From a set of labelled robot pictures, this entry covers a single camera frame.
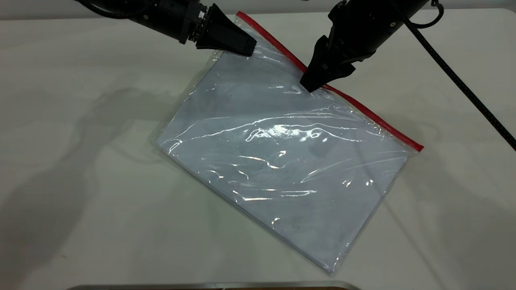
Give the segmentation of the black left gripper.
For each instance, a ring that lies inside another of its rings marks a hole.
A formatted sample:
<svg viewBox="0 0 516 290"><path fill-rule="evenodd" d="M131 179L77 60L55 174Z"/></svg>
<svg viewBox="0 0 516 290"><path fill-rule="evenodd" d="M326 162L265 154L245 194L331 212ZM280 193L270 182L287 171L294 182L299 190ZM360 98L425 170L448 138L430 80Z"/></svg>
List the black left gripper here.
<svg viewBox="0 0 516 290"><path fill-rule="evenodd" d="M256 40L232 22L216 4L208 9L199 0L179 0L179 3L185 7L179 13L181 44L190 40L197 42L197 49L228 51L246 57L253 54Z"/></svg>

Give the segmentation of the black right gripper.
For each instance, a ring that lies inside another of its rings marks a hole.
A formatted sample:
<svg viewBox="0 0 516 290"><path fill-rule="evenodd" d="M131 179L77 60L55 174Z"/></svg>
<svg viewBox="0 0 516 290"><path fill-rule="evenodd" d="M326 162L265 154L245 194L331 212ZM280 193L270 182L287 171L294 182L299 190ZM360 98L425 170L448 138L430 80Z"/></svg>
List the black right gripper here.
<svg viewBox="0 0 516 290"><path fill-rule="evenodd" d="M333 24L330 36L317 40L300 79L308 92L350 76L354 62L374 55L404 23L390 0L342 0L328 17Z"/></svg>

